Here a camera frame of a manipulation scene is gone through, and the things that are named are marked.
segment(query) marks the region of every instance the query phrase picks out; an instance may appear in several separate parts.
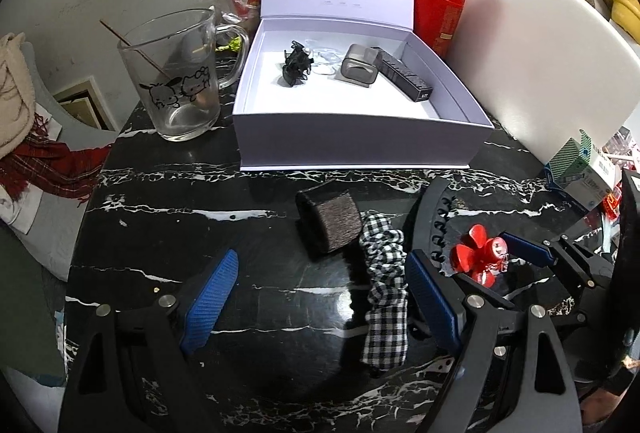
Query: stirring stick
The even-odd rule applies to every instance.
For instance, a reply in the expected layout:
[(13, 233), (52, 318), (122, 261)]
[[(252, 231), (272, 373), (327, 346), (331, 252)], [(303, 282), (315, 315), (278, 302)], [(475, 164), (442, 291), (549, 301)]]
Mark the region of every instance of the stirring stick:
[[(126, 46), (130, 47), (131, 44), (124, 38), (123, 35), (118, 33), (112, 26), (110, 26), (103, 19), (100, 19), (100, 23), (105, 26), (105, 28), (110, 31), (116, 38), (118, 38), (121, 42), (123, 42)], [(138, 54), (140, 54), (143, 58), (145, 58), (146, 62), (149, 63), (153, 68), (155, 68), (159, 73), (161, 73), (164, 77), (169, 79), (169, 74), (167, 74), (164, 70), (162, 70), (155, 61), (153, 61), (149, 56), (147, 56), (140, 49), (134, 49)]]

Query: blue textured pad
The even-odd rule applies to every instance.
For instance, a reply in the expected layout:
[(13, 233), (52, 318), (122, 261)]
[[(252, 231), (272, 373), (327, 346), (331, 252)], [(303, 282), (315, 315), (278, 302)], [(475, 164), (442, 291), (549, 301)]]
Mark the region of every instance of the blue textured pad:
[(180, 349), (186, 354), (203, 347), (238, 278), (238, 255), (228, 250), (191, 304), (184, 319)]
[(507, 242), (509, 254), (517, 256), (537, 267), (551, 267), (554, 264), (553, 256), (546, 247), (531, 243), (511, 233), (500, 233), (500, 238)]
[(462, 348), (456, 316), (414, 253), (406, 257), (404, 272), (409, 289), (440, 348), (457, 355)]

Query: red container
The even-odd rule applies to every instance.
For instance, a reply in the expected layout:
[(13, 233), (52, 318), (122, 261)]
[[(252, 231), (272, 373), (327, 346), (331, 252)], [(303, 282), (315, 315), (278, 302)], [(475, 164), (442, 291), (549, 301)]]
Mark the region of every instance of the red container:
[(465, 0), (414, 0), (414, 32), (444, 59)]

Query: green cloth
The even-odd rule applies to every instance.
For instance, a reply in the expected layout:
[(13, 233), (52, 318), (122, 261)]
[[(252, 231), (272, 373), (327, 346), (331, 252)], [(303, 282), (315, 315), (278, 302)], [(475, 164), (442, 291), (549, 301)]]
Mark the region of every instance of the green cloth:
[(0, 222), (0, 364), (30, 377), (64, 381), (65, 368), (50, 308), (50, 277), (43, 271)]

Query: white cutting board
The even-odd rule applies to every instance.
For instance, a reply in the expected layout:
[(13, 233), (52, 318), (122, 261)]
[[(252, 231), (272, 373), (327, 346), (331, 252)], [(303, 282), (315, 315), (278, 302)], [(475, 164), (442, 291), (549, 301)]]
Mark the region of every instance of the white cutting board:
[(640, 100), (640, 58), (584, 0), (466, 0), (447, 63), (544, 164), (580, 129), (604, 145)]

